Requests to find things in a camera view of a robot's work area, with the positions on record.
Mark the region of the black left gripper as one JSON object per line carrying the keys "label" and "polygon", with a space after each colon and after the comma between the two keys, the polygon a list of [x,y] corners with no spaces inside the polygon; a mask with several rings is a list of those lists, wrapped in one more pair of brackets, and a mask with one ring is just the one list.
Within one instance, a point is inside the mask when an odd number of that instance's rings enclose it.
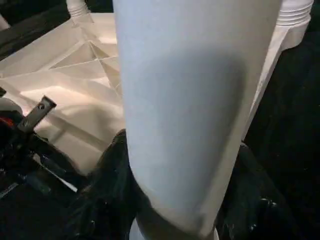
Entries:
{"label": "black left gripper", "polygon": [[35,128],[56,107],[43,96],[24,115],[11,99],[0,98],[0,169],[16,184],[26,184],[45,196],[61,198],[77,192],[77,174],[85,176],[73,160],[40,137]]}

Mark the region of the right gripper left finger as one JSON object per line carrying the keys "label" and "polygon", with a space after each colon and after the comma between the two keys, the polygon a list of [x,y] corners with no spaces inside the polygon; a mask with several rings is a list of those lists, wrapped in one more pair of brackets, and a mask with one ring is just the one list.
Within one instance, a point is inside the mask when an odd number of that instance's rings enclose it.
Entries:
{"label": "right gripper left finger", "polygon": [[127,240],[139,205],[129,164],[126,130],[120,130],[72,201],[69,240]]}

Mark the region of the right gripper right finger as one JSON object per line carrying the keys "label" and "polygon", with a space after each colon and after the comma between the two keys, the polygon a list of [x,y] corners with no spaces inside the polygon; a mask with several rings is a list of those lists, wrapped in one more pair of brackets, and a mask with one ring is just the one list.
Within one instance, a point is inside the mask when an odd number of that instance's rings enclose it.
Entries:
{"label": "right gripper right finger", "polygon": [[216,218],[221,240],[304,240],[284,196],[241,144]]}

